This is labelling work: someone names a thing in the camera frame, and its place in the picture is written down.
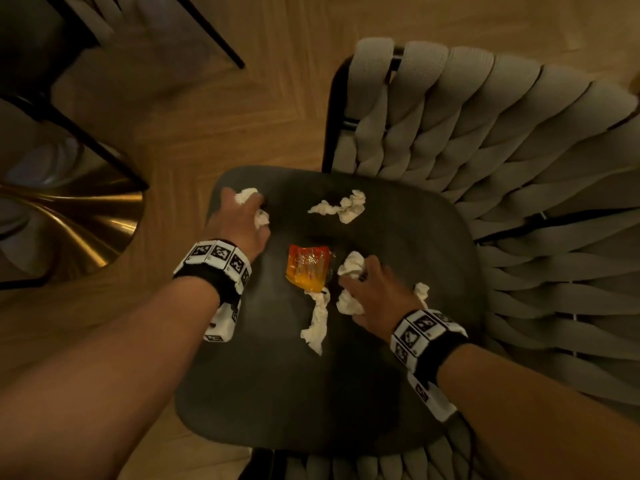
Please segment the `left wrist marker band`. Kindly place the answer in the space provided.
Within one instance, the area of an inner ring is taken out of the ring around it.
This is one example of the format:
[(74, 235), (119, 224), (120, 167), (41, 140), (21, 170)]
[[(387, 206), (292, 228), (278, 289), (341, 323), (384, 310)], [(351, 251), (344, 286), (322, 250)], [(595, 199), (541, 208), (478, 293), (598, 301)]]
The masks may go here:
[(208, 342), (229, 342), (234, 335), (241, 297), (252, 275), (247, 256), (230, 241), (196, 242), (173, 272), (173, 278), (197, 277), (212, 286), (220, 306), (204, 334)]

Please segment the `right wrist marker band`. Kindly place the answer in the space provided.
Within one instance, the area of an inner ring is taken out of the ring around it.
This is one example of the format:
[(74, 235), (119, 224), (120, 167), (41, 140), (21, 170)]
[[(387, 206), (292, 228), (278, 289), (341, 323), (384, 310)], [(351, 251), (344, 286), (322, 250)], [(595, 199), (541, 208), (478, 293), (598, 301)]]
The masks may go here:
[(406, 368), (411, 388), (439, 422), (448, 421), (457, 408), (438, 387), (438, 371), (453, 351), (469, 342), (459, 323), (428, 308), (406, 314), (390, 337), (390, 350)]

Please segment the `dark grey seat cushion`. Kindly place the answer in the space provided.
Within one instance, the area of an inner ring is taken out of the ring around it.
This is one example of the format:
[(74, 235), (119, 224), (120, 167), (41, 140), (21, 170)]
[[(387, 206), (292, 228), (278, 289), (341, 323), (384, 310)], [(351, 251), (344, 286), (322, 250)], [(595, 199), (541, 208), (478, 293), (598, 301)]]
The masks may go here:
[[(175, 393), (181, 421), (214, 442), (328, 456), (382, 456), (426, 446), (444, 435), (411, 388), (389, 347), (335, 304), (337, 268), (351, 251), (377, 256), (408, 287), (429, 286), (427, 304), (481, 335), (486, 286), (468, 225), (441, 195), (377, 178), (243, 166), (220, 190), (254, 187), (266, 198), (271, 236), (254, 263), (233, 338), (203, 342)], [(308, 214), (357, 189), (364, 212), (350, 224)], [(318, 356), (300, 338), (314, 301), (285, 277), (289, 246), (328, 246), (328, 331)]]

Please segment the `person's right forearm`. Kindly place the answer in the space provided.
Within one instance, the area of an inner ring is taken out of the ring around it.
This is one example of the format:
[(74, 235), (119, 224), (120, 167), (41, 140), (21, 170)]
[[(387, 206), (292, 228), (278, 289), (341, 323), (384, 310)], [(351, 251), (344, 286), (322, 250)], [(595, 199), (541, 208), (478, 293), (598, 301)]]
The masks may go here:
[(466, 344), (438, 386), (519, 480), (640, 480), (640, 426), (535, 371)]

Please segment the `person's left hand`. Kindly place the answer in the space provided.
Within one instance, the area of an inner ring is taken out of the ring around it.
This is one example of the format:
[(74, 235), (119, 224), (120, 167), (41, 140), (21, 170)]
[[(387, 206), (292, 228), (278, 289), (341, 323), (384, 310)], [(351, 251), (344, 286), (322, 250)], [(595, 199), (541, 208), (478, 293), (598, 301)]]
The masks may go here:
[(269, 226), (256, 229), (254, 216), (221, 216), (220, 201), (219, 209), (211, 215), (205, 226), (202, 239), (229, 241), (253, 263), (264, 251), (270, 234)]

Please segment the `large white tissue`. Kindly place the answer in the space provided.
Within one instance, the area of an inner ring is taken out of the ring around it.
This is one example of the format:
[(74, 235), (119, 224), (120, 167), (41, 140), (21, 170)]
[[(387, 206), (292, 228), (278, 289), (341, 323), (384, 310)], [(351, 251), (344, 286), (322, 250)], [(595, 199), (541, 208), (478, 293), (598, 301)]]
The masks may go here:
[[(359, 252), (350, 252), (345, 261), (338, 268), (337, 274), (339, 276), (351, 275), (354, 277), (360, 277), (366, 273), (364, 259), (365, 258)], [(427, 308), (426, 300), (428, 298), (429, 286), (425, 283), (418, 282), (413, 287), (413, 293), (419, 298), (422, 307)], [(340, 292), (337, 300), (337, 310), (343, 315), (364, 314), (364, 309), (361, 304), (344, 289)]]

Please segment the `gold round table base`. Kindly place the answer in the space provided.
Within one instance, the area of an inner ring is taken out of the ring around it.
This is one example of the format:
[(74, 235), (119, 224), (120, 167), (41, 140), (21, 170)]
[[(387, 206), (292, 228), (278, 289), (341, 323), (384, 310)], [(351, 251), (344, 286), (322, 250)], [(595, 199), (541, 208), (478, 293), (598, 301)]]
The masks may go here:
[(0, 171), (0, 291), (96, 273), (129, 247), (145, 191), (76, 138)]

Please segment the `person's right hand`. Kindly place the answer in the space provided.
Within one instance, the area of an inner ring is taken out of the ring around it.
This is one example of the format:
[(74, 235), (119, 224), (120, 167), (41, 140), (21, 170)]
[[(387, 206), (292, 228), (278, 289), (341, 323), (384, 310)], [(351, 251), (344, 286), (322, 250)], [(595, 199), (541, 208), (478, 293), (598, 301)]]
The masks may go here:
[(367, 275), (364, 281), (343, 275), (339, 284), (363, 308), (362, 314), (353, 316), (354, 322), (389, 344), (400, 321), (424, 306), (389, 266), (380, 263), (377, 256), (368, 256), (365, 267)]

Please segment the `orange plastic wrapper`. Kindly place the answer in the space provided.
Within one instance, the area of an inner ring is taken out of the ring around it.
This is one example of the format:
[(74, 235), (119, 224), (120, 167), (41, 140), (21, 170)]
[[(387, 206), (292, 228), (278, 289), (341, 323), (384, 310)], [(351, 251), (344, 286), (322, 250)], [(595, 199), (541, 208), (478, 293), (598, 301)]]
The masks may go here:
[(305, 292), (324, 290), (328, 279), (333, 253), (328, 246), (289, 246), (285, 277)]

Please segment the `small white tissue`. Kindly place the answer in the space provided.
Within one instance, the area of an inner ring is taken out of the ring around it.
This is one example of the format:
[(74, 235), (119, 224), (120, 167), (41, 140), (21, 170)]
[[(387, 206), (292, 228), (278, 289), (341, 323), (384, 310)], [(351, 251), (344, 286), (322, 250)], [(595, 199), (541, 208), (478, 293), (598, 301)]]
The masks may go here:
[[(258, 189), (254, 187), (246, 188), (235, 195), (235, 201), (239, 205), (244, 205), (247, 200), (251, 198), (252, 195), (258, 194)], [(254, 226), (257, 230), (259, 230), (263, 226), (268, 226), (269, 224), (269, 215), (262, 208), (258, 208), (254, 216)]]

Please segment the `black metal frame chair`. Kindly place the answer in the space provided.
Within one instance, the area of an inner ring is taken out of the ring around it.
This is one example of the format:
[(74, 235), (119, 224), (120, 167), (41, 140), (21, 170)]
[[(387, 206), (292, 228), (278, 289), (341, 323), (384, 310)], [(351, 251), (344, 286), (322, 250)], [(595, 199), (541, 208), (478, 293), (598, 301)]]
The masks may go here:
[(104, 47), (139, 0), (0, 0), (0, 99), (53, 123), (133, 185), (148, 183), (52, 103), (52, 88), (82, 53)]

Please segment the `long twisted white tissue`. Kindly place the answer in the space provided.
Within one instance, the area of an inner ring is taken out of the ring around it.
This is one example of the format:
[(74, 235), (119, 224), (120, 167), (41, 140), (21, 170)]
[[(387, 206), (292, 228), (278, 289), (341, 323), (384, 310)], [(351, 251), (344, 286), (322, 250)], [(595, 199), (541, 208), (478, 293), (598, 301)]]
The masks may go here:
[(322, 343), (327, 334), (327, 307), (331, 299), (331, 294), (330, 291), (324, 287), (320, 292), (306, 290), (305, 295), (308, 295), (314, 300), (315, 306), (310, 325), (308, 328), (301, 330), (300, 338), (306, 342), (313, 352), (318, 356), (322, 356)]

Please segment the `beige woven chair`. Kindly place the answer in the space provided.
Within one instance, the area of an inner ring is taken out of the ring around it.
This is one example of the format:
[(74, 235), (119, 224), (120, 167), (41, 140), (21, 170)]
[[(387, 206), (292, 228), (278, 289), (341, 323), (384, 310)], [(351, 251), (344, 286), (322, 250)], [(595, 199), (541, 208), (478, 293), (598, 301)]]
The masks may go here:
[(512, 55), (366, 38), (322, 169), (439, 195), (476, 245), (481, 344), (640, 425), (640, 98)]

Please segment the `wrist marker band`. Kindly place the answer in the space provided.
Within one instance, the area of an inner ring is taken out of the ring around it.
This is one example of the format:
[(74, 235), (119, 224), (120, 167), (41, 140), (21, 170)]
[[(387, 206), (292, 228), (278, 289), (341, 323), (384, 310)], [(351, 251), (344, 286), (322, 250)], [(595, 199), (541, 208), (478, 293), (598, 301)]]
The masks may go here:
[(406, 314), (390, 337), (390, 350), (406, 368), (411, 388), (439, 422), (448, 421), (457, 408), (438, 387), (438, 371), (453, 351), (469, 342), (459, 323), (428, 308)]
[(208, 342), (229, 342), (234, 335), (241, 297), (252, 275), (247, 256), (230, 241), (196, 242), (173, 272), (173, 278), (197, 277), (212, 286), (220, 306), (204, 334)]

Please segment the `flat crumpled white tissue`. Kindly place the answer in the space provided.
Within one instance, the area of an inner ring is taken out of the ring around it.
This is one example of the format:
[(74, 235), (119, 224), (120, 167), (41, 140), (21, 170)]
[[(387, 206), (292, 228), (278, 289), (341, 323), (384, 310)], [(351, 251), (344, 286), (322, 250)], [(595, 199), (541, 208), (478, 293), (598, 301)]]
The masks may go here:
[(321, 216), (338, 216), (341, 223), (347, 225), (359, 217), (365, 209), (366, 195), (364, 192), (354, 189), (351, 195), (341, 199), (339, 204), (332, 205), (327, 200), (322, 200), (311, 207), (308, 214)]

